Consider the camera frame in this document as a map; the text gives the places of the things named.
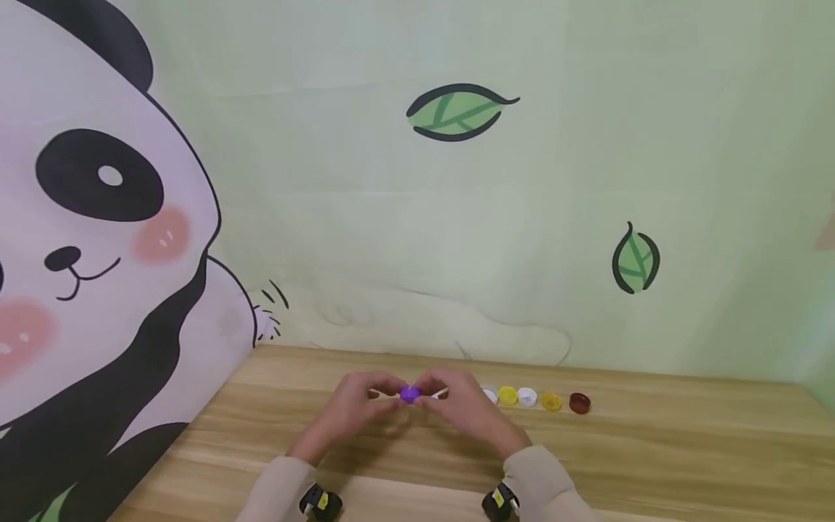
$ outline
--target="light green wall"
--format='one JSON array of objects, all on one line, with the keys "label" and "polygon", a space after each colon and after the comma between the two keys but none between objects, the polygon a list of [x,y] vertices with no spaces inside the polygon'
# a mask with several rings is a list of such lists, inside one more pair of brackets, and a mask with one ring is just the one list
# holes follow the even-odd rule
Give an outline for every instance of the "light green wall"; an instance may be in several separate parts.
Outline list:
[{"label": "light green wall", "polygon": [[[291,301],[283,342],[835,395],[803,341],[834,322],[835,2],[121,4],[215,183],[217,253]],[[466,142],[414,133],[457,82],[521,101]],[[661,253],[635,296],[628,220]]]}]

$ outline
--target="brown bottle cap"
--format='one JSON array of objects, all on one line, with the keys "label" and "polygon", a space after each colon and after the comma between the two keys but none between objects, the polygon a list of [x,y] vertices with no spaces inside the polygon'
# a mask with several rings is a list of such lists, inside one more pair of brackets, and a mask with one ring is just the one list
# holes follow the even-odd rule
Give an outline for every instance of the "brown bottle cap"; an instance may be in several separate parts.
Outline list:
[{"label": "brown bottle cap", "polygon": [[574,413],[586,415],[591,409],[591,399],[583,393],[572,393],[569,398],[569,408]]}]

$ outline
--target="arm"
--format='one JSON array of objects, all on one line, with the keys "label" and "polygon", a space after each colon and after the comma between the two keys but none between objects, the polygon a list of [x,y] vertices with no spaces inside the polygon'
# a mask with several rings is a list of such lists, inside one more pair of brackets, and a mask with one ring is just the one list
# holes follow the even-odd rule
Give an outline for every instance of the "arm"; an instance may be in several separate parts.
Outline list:
[{"label": "arm", "polygon": [[595,512],[551,452],[534,446],[528,434],[492,404],[467,372],[434,368],[415,383],[426,395],[447,389],[446,398],[421,397],[415,404],[479,439],[504,460],[504,483],[519,499],[520,522],[595,522]]},{"label": "arm", "polygon": [[349,373],[337,386],[325,407],[287,450],[269,464],[253,486],[237,522],[302,522],[301,498],[314,483],[316,466],[328,449],[358,433],[368,423],[392,413],[403,402],[398,398],[372,400],[380,393],[396,395],[406,382],[385,372]]}]

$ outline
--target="panda nose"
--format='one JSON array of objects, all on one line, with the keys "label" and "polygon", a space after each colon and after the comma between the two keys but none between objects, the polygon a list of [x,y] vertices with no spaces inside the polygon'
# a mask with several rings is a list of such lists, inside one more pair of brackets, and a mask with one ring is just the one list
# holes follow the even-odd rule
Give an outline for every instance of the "panda nose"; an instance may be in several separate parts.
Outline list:
[{"label": "panda nose", "polygon": [[60,272],[67,270],[81,259],[81,250],[75,246],[62,246],[56,251],[49,254],[43,260],[43,264],[53,272]]}]

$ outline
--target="finger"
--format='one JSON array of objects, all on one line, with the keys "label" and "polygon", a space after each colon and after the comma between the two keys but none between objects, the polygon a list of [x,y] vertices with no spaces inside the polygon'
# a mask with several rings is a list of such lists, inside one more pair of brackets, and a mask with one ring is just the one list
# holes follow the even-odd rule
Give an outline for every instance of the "finger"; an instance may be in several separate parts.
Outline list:
[{"label": "finger", "polygon": [[408,386],[408,383],[400,377],[394,377],[389,372],[367,372],[365,373],[366,388],[372,388],[383,392],[389,397],[400,393],[400,388]]},{"label": "finger", "polygon": [[368,403],[366,404],[368,420],[372,421],[375,418],[382,417],[383,415],[394,413],[400,409],[403,404],[405,403],[399,398],[385,398],[381,401]]},{"label": "finger", "polygon": [[419,408],[427,409],[443,418],[447,418],[449,404],[445,401],[431,397],[418,397],[415,399],[414,404]]},{"label": "finger", "polygon": [[452,373],[443,367],[429,368],[415,381],[415,386],[421,389],[424,395],[434,395],[444,388],[449,388],[450,381],[453,381]]}]

